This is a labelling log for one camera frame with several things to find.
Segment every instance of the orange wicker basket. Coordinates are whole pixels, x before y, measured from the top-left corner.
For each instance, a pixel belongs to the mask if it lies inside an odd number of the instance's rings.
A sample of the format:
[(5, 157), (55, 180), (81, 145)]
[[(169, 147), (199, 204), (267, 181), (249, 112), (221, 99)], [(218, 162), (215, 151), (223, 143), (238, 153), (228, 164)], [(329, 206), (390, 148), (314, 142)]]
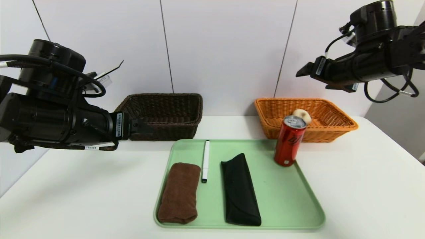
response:
[(303, 142), (332, 142), (339, 136), (356, 130), (357, 123), (335, 104), (319, 98), (259, 98), (255, 107), (268, 139), (279, 135), (282, 119), (295, 109), (310, 113), (312, 122), (307, 126)]

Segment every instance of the black cable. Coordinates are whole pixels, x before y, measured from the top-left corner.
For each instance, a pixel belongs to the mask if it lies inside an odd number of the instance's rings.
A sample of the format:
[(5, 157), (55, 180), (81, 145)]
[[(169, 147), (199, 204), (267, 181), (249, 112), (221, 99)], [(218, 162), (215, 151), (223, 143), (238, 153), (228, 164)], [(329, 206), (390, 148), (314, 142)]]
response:
[(99, 150), (101, 150), (101, 151), (114, 151), (118, 148), (118, 140), (116, 140), (115, 137), (112, 137), (107, 132), (103, 131), (102, 129), (98, 128), (97, 126), (92, 125), (87, 119), (85, 119), (85, 121), (82, 123), (82, 126), (84, 128), (92, 130), (93, 132), (107, 138), (109, 142), (112, 142), (114, 144), (113, 146), (99, 147)]
[(2, 79), (5, 82), (10, 82), (10, 83), (15, 84), (15, 85), (20, 85), (20, 86), (23, 86), (23, 87), (26, 87), (26, 88), (31, 88), (31, 89), (36, 90), (36, 91), (46, 92), (46, 93), (49, 93), (49, 94), (52, 94), (52, 95), (55, 95), (55, 96), (59, 96), (59, 97), (62, 97), (62, 98), (67, 97), (67, 94), (61, 93), (59, 91), (54, 91), (50, 88), (43, 87), (43, 86), (40, 86), (40, 85), (31, 84), (31, 83), (24, 82), (24, 81), (21, 81), (21, 80), (17, 80), (17, 79), (7, 77), (7, 76), (2, 76)]
[(102, 97), (105, 95), (106, 90), (105, 87), (98, 82), (97, 80), (93, 79), (92, 77), (89, 77), (87, 75), (85, 75), (82, 72), (79, 72), (77, 70), (74, 70), (71, 67), (68, 67), (66, 65), (63, 65), (59, 62), (53, 61), (53, 60), (49, 60), (46, 58), (42, 58), (42, 57), (36, 57), (36, 56), (28, 56), (28, 55), (0, 55), (0, 62), (3, 61), (23, 61), (23, 62), (28, 62), (30, 64), (34, 64), (34, 63), (38, 63), (38, 64), (43, 64), (43, 65), (48, 65), (52, 68), (56, 68), (59, 69), (61, 71), (64, 71), (66, 73), (70, 73), (72, 75), (78, 76), (80, 78), (82, 78), (82, 83), (79, 82), (77, 88), (83, 87), (84, 85), (87, 85), (88, 83), (92, 83), (94, 85), (96, 85), (97, 87), (99, 87), (100, 89), (100, 93), (98, 94), (87, 94), (84, 95), (84, 97), (89, 97), (89, 98), (97, 98), (97, 97)]
[(48, 67), (48, 65), (38, 64), (38, 63), (29, 63), (25, 61), (15, 60), (6, 62), (7, 67), (11, 68), (42, 68)]
[(353, 28), (353, 29), (351, 29), (350, 31), (348, 31), (347, 33), (342, 34), (342, 35), (340, 35), (339, 37), (335, 38), (335, 40), (333, 40), (333, 41), (332, 41), (332, 42), (328, 45), (328, 47), (326, 47), (325, 55), (328, 53), (329, 49), (331, 48), (331, 46), (332, 46), (335, 42), (339, 41), (340, 39), (342, 39), (342, 38), (344, 38), (344, 37), (346, 37), (346, 36), (348, 36), (348, 35), (350, 35), (351, 33), (353, 33), (353, 32), (354, 32), (354, 30), (355, 30), (355, 29), (356, 29), (356, 28)]
[(345, 34), (350, 29), (351, 22), (347, 22), (343, 27), (340, 27), (340, 31), (342, 34)]
[(365, 92), (365, 96), (368, 100), (374, 102), (374, 103), (385, 103), (388, 102), (392, 99), (394, 99), (395, 97), (400, 95), (400, 91), (404, 91), (408, 86), (410, 86), (413, 91), (415, 92), (415, 94), (411, 95), (411, 97), (417, 97), (419, 95), (419, 91), (416, 88), (416, 86), (412, 83), (411, 79), (412, 79), (412, 73), (413, 73), (413, 69), (411, 69), (407, 74), (404, 74), (404, 79), (406, 80), (406, 83), (403, 85), (403, 87), (401, 89), (398, 89), (397, 87), (393, 86), (392, 84), (390, 84), (387, 80), (385, 79), (381, 79), (382, 82), (384, 82), (384, 84), (386, 86), (388, 86), (391, 90), (395, 91), (396, 93), (390, 97), (388, 97), (385, 100), (375, 100), (372, 99), (372, 97), (370, 97), (369, 92), (368, 92), (368, 83), (365, 82), (364, 85), (364, 92)]
[(109, 75), (110, 73), (112, 73), (112, 72), (114, 72), (115, 70), (117, 70), (118, 68), (120, 68), (123, 62), (124, 62), (124, 60), (122, 60), (122, 62), (121, 62), (121, 63), (120, 63), (117, 67), (115, 67), (114, 69), (112, 69), (112, 70), (110, 70), (110, 71), (108, 71), (108, 72), (106, 72), (106, 73), (103, 73), (101, 77), (104, 77), (104, 76), (106, 76), (106, 75)]
[(29, 144), (32, 146), (37, 146), (42, 148), (85, 150), (85, 146), (81, 146), (81, 145), (61, 145), (61, 144), (46, 143), (46, 142), (30, 142)]

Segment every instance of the barcode label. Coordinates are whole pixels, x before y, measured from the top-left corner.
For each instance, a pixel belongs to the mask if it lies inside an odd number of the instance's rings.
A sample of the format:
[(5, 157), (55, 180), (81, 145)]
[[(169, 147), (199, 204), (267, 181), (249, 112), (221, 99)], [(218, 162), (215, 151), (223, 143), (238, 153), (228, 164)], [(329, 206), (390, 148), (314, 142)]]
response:
[(122, 113), (116, 114), (115, 137), (121, 137)]
[(402, 91), (402, 90), (400, 90), (399, 93), (403, 94), (403, 95), (408, 95), (408, 96), (413, 95), (413, 93), (410, 93), (410, 92), (407, 92), (407, 91)]
[(97, 146), (86, 146), (84, 150), (99, 150)]
[(319, 63), (319, 67), (317, 68), (316, 75), (322, 74), (323, 67), (325, 66), (326, 59), (322, 58)]

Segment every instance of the white table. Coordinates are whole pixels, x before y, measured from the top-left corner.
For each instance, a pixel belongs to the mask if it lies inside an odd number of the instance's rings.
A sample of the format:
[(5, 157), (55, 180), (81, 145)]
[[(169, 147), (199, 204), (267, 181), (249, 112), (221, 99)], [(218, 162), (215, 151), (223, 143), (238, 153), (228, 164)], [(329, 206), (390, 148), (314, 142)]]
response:
[[(302, 144), (298, 163), (321, 203), (319, 230), (176, 230), (153, 210), (173, 142), (115, 152), (50, 150), (1, 199), (1, 239), (425, 238), (425, 167), (373, 124)], [(257, 117), (204, 116), (199, 139), (263, 138)]]

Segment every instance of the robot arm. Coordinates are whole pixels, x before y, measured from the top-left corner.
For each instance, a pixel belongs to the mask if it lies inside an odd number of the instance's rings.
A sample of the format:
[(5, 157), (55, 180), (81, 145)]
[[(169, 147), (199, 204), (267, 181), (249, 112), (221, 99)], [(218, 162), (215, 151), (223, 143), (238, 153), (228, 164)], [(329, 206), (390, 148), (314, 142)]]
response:
[[(83, 74), (82, 55), (57, 43), (35, 39), (28, 55), (1, 55), (1, 67), (22, 68), (18, 79), (0, 76), (0, 142), (22, 153), (34, 146), (57, 149), (86, 149), (118, 141), (131, 134), (150, 133), (151, 128), (125, 112), (108, 113), (90, 105), (86, 97), (101, 97), (105, 88)], [(12, 84), (27, 87), (26, 95), (9, 93)], [(88, 84), (97, 94), (86, 94)]]
[[(341, 38), (355, 47), (354, 52), (335, 60), (318, 57), (300, 69), (296, 77), (310, 76), (326, 83), (326, 89), (355, 92), (358, 83), (365, 83), (365, 95), (374, 102), (387, 102), (399, 94), (417, 97), (419, 91), (411, 82), (413, 69), (425, 69), (425, 24), (419, 26), (397, 26), (393, 2), (382, 0), (365, 5), (350, 15), (350, 21), (340, 28), (342, 36), (335, 39), (326, 49)], [(406, 84), (397, 89), (385, 78), (403, 75)], [(369, 97), (367, 82), (380, 79), (396, 93), (384, 100)], [(414, 93), (404, 91), (410, 86)]]

